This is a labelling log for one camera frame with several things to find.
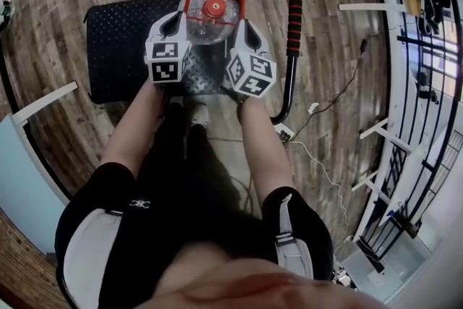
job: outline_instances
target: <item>white cable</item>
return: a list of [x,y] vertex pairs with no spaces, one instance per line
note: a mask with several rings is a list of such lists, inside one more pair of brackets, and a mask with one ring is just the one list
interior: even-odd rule
[[330,177],[328,176],[328,173],[326,172],[326,169],[325,169],[325,166],[319,162],[319,160],[317,160],[316,158],[314,158],[309,150],[307,149],[307,147],[305,146],[305,144],[303,142],[299,142],[297,140],[294,140],[294,141],[290,141],[288,143],[298,143],[300,145],[302,145],[305,149],[305,151],[307,152],[307,155],[309,155],[309,157],[314,160],[317,164],[321,165],[321,167],[323,168],[323,171],[325,172],[325,175],[326,175],[326,179],[328,179],[328,181],[330,182],[330,184],[332,185],[336,185],[338,187],[338,197],[339,197],[339,204],[340,204],[340,207],[341,207],[341,210],[344,214],[344,224],[346,224],[346,227],[349,227],[349,223],[347,223],[347,209],[344,207],[344,198],[342,197],[341,195],[341,185],[337,184],[337,183],[333,183],[330,179]]

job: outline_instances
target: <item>metal frame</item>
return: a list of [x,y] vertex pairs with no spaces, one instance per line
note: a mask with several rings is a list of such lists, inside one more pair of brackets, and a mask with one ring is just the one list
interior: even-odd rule
[[[403,4],[403,0],[387,0],[388,3],[391,3],[393,1],[396,1],[398,4]],[[394,120],[394,123],[391,124],[391,127],[388,128],[393,134],[398,135],[399,134],[399,125],[400,125],[400,131],[401,134],[403,132],[403,126],[404,126],[404,120],[401,117],[403,116],[402,110],[398,110],[396,107],[397,105],[402,106],[401,103],[398,103],[399,101],[402,102],[402,99],[404,104],[407,102],[407,96],[409,94],[408,90],[408,84],[402,85],[402,80],[408,76],[402,72],[402,67],[399,66],[397,63],[393,63],[392,58],[401,58],[402,57],[402,46],[400,46],[399,43],[395,41],[395,37],[399,35],[398,31],[393,31],[396,29],[397,25],[401,25],[402,29],[400,30],[400,33],[407,32],[407,28],[409,23],[407,22],[406,14],[402,13],[402,16],[400,14],[394,15],[392,13],[387,13],[383,12],[383,17],[385,18],[386,22],[386,27],[389,32],[386,32],[386,43],[388,47],[388,62],[389,66],[391,67],[388,69],[388,81],[389,81],[389,86],[390,86],[390,94],[388,95],[388,117]],[[389,26],[391,24],[391,21],[394,20],[394,27],[392,29],[389,29]],[[408,66],[409,66],[409,57],[408,57],[408,43],[405,43],[405,47],[407,48],[407,61],[406,65],[407,68],[405,69],[405,72],[407,73]],[[379,167],[378,167],[378,175],[375,178],[375,184],[376,186],[383,186],[384,181],[386,178],[389,178],[391,175],[387,174],[389,171],[388,168],[388,161],[384,161],[384,159],[387,157],[393,156],[394,152],[394,146],[392,143],[388,141],[383,142],[383,149],[381,151],[381,156],[382,160],[380,161]],[[375,208],[377,207],[376,205],[378,203],[381,203],[381,200],[378,199],[377,195],[374,195],[371,193],[368,197],[368,201],[365,204],[362,218],[359,220],[357,224],[357,231],[354,234],[354,241],[357,241],[360,238],[360,235],[370,226],[370,216],[374,212]]]
[[[384,27],[385,29],[389,30],[390,26],[389,26],[389,21],[388,21],[386,12],[381,12],[381,14],[383,17]],[[386,39],[387,64],[388,66],[391,66],[391,38],[389,37],[389,33],[384,33],[384,38]],[[391,90],[391,69],[390,68],[388,68],[388,89]],[[387,102],[386,102],[387,107],[389,107],[390,105],[390,100],[391,100],[390,98],[391,98],[390,95],[387,95]],[[383,146],[384,146],[384,140],[381,141],[381,147],[383,148]],[[370,201],[372,200],[374,202],[374,200],[371,197],[372,197],[372,193],[370,193],[367,196],[367,199],[365,200],[365,205],[363,206],[362,215],[368,209]],[[362,223],[362,218],[359,218],[359,221],[357,222],[357,225],[355,226],[355,230],[359,229],[359,226],[361,225],[361,223]]]
[[[460,12],[459,12],[459,8],[458,8],[458,1],[457,0],[451,0],[451,3],[452,3],[453,10],[454,10],[454,19],[455,19],[455,25],[456,25],[456,38],[457,38],[456,45],[461,45],[462,44],[462,25],[461,25],[461,22],[460,22],[461,17],[460,17]],[[376,234],[376,231],[377,231],[377,229],[379,227],[379,221],[378,221],[378,223],[376,223],[376,220],[370,220],[367,228],[365,228],[365,231],[362,234],[363,238],[365,239],[366,243],[369,245],[369,247],[371,249],[373,249],[375,246],[378,246],[375,250],[373,250],[374,253],[378,253],[378,251],[380,249],[382,249],[382,247],[384,247],[383,251],[378,256],[379,259],[382,259],[388,253],[388,251],[391,249],[391,247],[394,245],[394,243],[399,239],[399,237],[402,235],[402,233],[406,229],[407,225],[409,225],[411,220],[413,220],[416,213],[420,209],[420,206],[422,205],[422,202],[424,201],[426,195],[430,191],[430,188],[434,183],[434,179],[436,178],[436,175],[438,174],[439,169],[441,168],[441,164],[442,164],[444,155],[446,153],[447,146],[450,145],[449,139],[451,137],[452,128],[454,126],[456,110],[458,109],[459,100],[460,100],[461,95],[462,95],[462,86],[463,86],[462,57],[463,57],[463,55],[462,55],[462,49],[459,48],[458,52],[456,53],[456,62],[454,61],[454,58],[452,59],[452,62],[457,63],[457,66],[458,66],[456,78],[453,77],[453,76],[452,77],[447,76],[448,74],[446,74],[446,71],[445,71],[447,55],[451,54],[451,55],[454,56],[455,52],[446,50],[446,48],[445,48],[445,42],[446,42],[445,28],[442,27],[441,29],[442,29],[442,34],[443,34],[443,37],[442,37],[441,40],[444,41],[444,44],[442,46],[439,46],[439,45],[436,45],[436,44],[433,43],[433,36],[432,35],[430,35],[430,43],[428,43],[427,41],[424,41],[420,37],[420,32],[419,32],[418,29],[417,29],[417,39],[410,38],[409,34],[407,32],[407,26],[406,25],[404,26],[404,35],[399,36],[397,38],[398,42],[402,42],[402,43],[405,44],[405,49],[406,49],[406,52],[407,52],[407,70],[406,70],[407,74],[409,73],[409,63],[410,63],[409,62],[409,48],[408,48],[408,45],[416,45],[416,46],[418,46],[418,51],[419,51],[419,53],[418,53],[418,58],[419,58],[419,61],[418,61],[418,74],[422,71],[422,69],[428,69],[428,70],[430,70],[430,81],[431,82],[432,82],[432,79],[433,79],[433,73],[442,74],[443,80],[442,80],[441,97],[440,97],[440,102],[441,103],[440,103],[440,106],[438,108],[437,117],[436,117],[436,123],[434,124],[434,128],[432,130],[432,137],[431,137],[430,142],[429,142],[429,148],[427,149],[425,160],[422,163],[422,168],[420,170],[420,174],[419,174],[418,178],[416,179],[416,182],[415,182],[414,187],[412,189],[411,195],[407,198],[407,201],[406,201],[405,205],[396,213],[396,215],[392,216],[389,219],[389,221],[386,222],[383,225],[382,230],[378,234]],[[443,52],[442,53],[443,55],[440,56],[441,58],[443,58],[443,71],[439,71],[437,69],[434,69],[432,66],[430,68],[429,66],[424,65],[424,63],[422,62],[423,61],[423,58],[422,58],[423,53],[431,53],[431,54],[433,54],[433,50],[438,50],[438,51]],[[447,128],[446,128],[446,131],[445,131],[445,134],[444,134],[443,145],[442,145],[442,147],[441,147],[441,149],[440,149],[440,151],[438,153],[435,164],[431,165],[431,164],[428,163],[428,159],[429,159],[429,155],[430,155],[431,146],[434,143],[434,140],[436,138],[438,124],[439,124],[440,118],[441,118],[442,100],[443,100],[443,95],[444,95],[443,91],[444,91],[444,86],[445,86],[445,82],[446,82],[446,77],[455,79],[455,94],[454,94],[453,102],[452,102],[452,105],[451,105],[451,111],[450,111],[450,114],[449,114]],[[414,130],[416,130],[415,122],[416,122],[416,116],[417,116],[417,107],[418,107],[418,103],[419,103],[419,95],[417,94],[417,97],[415,99],[415,107],[413,109],[413,114],[411,116],[411,112],[407,113],[407,100],[409,98],[408,97],[408,94],[409,94],[408,84],[405,87],[405,90],[406,90],[406,93],[405,93],[405,97],[404,97],[404,111],[403,111],[403,114],[402,114],[402,122],[401,122],[401,128],[400,128],[400,132],[399,132],[399,139],[401,139],[402,135],[404,134],[404,120],[406,118],[410,119],[410,117],[411,117],[412,125],[410,127],[409,133],[407,133],[407,134],[409,134],[408,138],[407,138],[407,143],[410,144],[413,137],[416,139],[416,135],[414,136],[413,134],[414,134]],[[419,136],[418,143],[421,143],[423,141],[423,138],[424,138],[426,124],[428,123],[429,108],[430,108],[430,98],[428,99],[428,102],[426,103],[425,116],[424,116],[424,119],[423,119],[422,129],[421,129],[421,133],[420,133],[420,136]],[[401,149],[399,149],[398,147],[395,147],[393,155],[389,159],[389,165],[390,165],[389,174],[388,174],[385,182],[383,183],[383,187],[381,189],[381,191],[387,197],[391,198],[392,195],[394,194],[395,190],[396,190],[395,187],[396,187],[396,184],[397,184],[400,176],[402,175],[402,169],[403,169],[403,165],[404,165],[404,162],[405,162],[405,158],[406,158],[406,156],[402,156]],[[426,174],[426,176],[428,177],[428,180],[425,183],[424,189],[421,190],[421,194],[418,196],[415,193],[417,192],[418,185],[420,184],[420,181],[422,180],[422,176],[424,174]],[[389,189],[391,189],[391,179],[392,179],[392,183],[393,183],[394,186],[392,187],[392,192],[389,192],[388,186],[389,186]],[[412,205],[410,203],[412,198],[414,198],[414,199],[417,198],[417,201],[416,201],[416,203],[414,202],[415,203],[414,205]],[[384,200],[381,200],[381,199],[378,200],[376,207],[377,208],[384,207]],[[390,228],[387,235],[383,238],[384,231],[386,230],[389,223],[393,223],[396,228]],[[391,236],[391,233],[394,230],[396,231],[396,235],[394,235],[394,238],[392,239],[392,241],[390,243],[388,243],[387,246],[383,246],[383,244],[389,239],[389,237]]]

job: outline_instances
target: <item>black cable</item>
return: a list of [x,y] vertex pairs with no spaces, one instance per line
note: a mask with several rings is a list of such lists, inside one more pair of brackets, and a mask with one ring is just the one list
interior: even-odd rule
[[249,185],[249,187],[247,187],[241,180],[239,180],[239,179],[237,179],[235,177],[232,177],[231,175],[230,175],[230,179],[234,179],[236,182],[238,182],[245,189],[246,199],[245,199],[245,203],[243,204],[243,208],[246,207],[247,201],[249,200],[250,213],[254,214],[254,201],[252,200],[250,185]]
[[[411,25],[411,24],[413,24],[413,23],[416,23],[416,20],[415,20],[414,22],[411,22],[411,23],[406,23],[405,25]],[[346,86],[344,87],[344,89],[341,90],[341,91],[336,95],[336,97],[334,97],[334,100],[332,100],[332,101],[330,102],[330,104],[329,104],[326,108],[324,108],[324,109],[322,109],[322,110],[320,110],[320,111],[315,111],[315,112],[313,112],[313,113],[309,116],[309,118],[307,119],[307,121],[303,124],[303,126],[296,132],[296,134],[295,134],[292,138],[286,140],[284,143],[288,143],[288,142],[291,142],[291,141],[293,141],[293,140],[296,140],[297,136],[301,133],[301,131],[304,130],[304,128],[305,128],[306,126],[309,125],[310,120],[311,120],[316,114],[322,114],[323,112],[328,111],[328,110],[338,101],[339,97],[341,97],[344,93],[346,93],[347,88],[351,85],[352,81],[354,81],[355,76],[357,75],[357,70],[359,69],[359,64],[360,64],[360,61],[361,61],[361,59],[362,59],[362,56],[363,56],[363,54],[365,53],[365,51],[366,51],[366,49],[367,49],[368,41],[369,41],[371,38],[374,38],[374,37],[376,37],[376,36],[379,36],[379,35],[382,35],[382,34],[386,33],[386,31],[395,30],[396,28],[401,27],[401,26],[403,27],[403,25],[397,25],[397,26],[394,26],[393,28],[389,28],[388,30],[381,31],[380,33],[376,33],[376,34],[370,35],[370,36],[368,36],[368,37],[362,39],[362,43],[360,44],[360,58],[359,58],[358,61],[357,61],[357,65],[355,66],[355,70],[354,70],[354,74],[352,75],[352,78],[351,78],[351,79],[349,80],[349,82],[346,84]]]
[[301,133],[301,131],[304,130],[304,128],[305,128],[306,126],[309,125],[310,120],[311,120],[316,114],[321,114],[321,113],[323,113],[323,112],[325,112],[325,111],[328,111],[328,110],[337,102],[337,100],[339,99],[339,97],[341,97],[344,93],[346,93],[347,88],[348,88],[349,85],[352,83],[352,81],[354,81],[354,79],[355,79],[355,76],[356,76],[356,74],[357,74],[357,70],[359,69],[360,60],[361,60],[361,57],[360,57],[360,58],[358,59],[358,61],[357,61],[357,65],[355,66],[354,74],[352,75],[351,80],[349,80],[349,82],[346,84],[346,86],[344,87],[344,89],[341,90],[341,91],[338,93],[338,95],[334,98],[334,100],[331,101],[331,103],[330,103],[326,108],[324,108],[324,109],[322,109],[322,110],[320,110],[320,111],[315,111],[315,112],[313,112],[313,113],[309,116],[309,118],[307,119],[307,121],[303,124],[303,126],[296,132],[296,134],[294,135],[294,137],[292,137],[291,139],[287,140],[285,143],[292,142],[293,140],[296,140],[297,136]]

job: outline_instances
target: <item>metal railing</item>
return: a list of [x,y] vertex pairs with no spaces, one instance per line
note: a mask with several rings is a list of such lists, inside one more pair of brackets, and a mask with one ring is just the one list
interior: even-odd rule
[[[404,3],[404,0],[397,1],[400,4]],[[453,15],[453,24],[449,21],[449,14]],[[449,151],[453,151],[451,147],[455,143],[460,143],[458,138],[461,137],[453,131],[463,86],[459,0],[451,0],[450,12],[444,13],[444,21],[439,25],[439,35],[422,33],[418,20],[416,27],[407,29],[406,15],[402,16],[402,36],[396,41],[390,40],[390,43],[402,43],[405,57],[404,73],[408,75],[413,71],[417,79],[417,89],[410,86],[409,79],[405,79],[404,108],[398,138],[413,148],[420,146],[425,157],[418,176],[413,179],[414,185],[409,197],[382,226],[379,224],[387,204],[380,198],[376,201],[370,221],[362,233],[361,243],[366,244],[369,253],[379,261],[385,257],[403,232],[407,231],[412,237],[416,237],[412,221],[427,208],[428,203],[423,201],[430,191],[436,192],[436,182],[445,181],[449,172],[446,165]],[[413,65],[411,60],[413,50],[418,50],[416,65]],[[388,173],[381,191],[389,198],[396,192],[408,156],[401,148],[395,147],[388,160]]]

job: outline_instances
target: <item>white sneaker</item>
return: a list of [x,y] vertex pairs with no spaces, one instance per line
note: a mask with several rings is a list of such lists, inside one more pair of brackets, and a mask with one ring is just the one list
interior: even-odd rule
[[178,103],[180,106],[183,107],[183,97],[171,97],[169,100],[169,104]]
[[199,103],[193,110],[191,116],[191,126],[193,125],[202,125],[204,127],[208,126],[209,122],[209,110],[204,103]]

